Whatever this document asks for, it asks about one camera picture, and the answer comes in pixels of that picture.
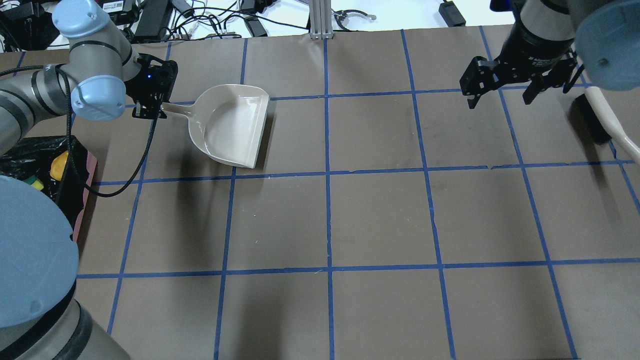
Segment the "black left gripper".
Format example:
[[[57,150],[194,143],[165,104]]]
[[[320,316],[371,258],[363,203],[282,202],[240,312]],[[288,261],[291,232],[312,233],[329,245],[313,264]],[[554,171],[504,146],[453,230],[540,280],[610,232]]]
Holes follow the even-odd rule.
[[[170,101],[179,67],[174,60],[162,60],[155,55],[140,54],[135,60],[141,68],[126,81],[126,95],[134,101],[132,117],[136,119],[167,119],[162,104]]]

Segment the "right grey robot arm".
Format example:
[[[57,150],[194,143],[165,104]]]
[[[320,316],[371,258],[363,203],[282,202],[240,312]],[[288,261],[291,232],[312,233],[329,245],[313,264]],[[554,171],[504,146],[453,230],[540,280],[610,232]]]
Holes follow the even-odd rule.
[[[568,92],[582,72],[607,91],[639,87],[640,3],[637,0],[492,0],[514,24],[498,57],[473,57],[459,81],[468,107],[509,84],[528,84],[531,104],[549,88]]]

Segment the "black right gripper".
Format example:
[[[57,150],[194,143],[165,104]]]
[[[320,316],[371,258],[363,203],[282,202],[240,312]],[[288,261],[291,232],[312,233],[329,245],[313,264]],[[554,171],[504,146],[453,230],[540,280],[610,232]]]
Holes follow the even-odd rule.
[[[495,59],[477,55],[459,80],[467,105],[473,110],[482,95],[509,84],[529,82],[522,93],[525,105],[549,88],[570,91],[585,70],[570,47],[503,48]]]

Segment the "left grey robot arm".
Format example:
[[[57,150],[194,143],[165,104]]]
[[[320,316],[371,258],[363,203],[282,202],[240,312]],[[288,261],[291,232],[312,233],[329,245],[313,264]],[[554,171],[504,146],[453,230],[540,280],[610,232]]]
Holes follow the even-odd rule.
[[[16,150],[45,121],[66,125],[62,184],[112,198],[126,191],[151,148],[162,104],[178,77],[174,60],[140,54],[93,0],[62,0],[51,21],[68,40],[68,63],[1,73],[1,154]],[[132,116],[151,120],[132,176],[110,193],[93,189],[74,157],[72,120],[111,121],[127,100]],[[3,360],[130,360],[128,352],[77,299],[80,249],[74,216],[16,175],[1,176],[1,358]]]

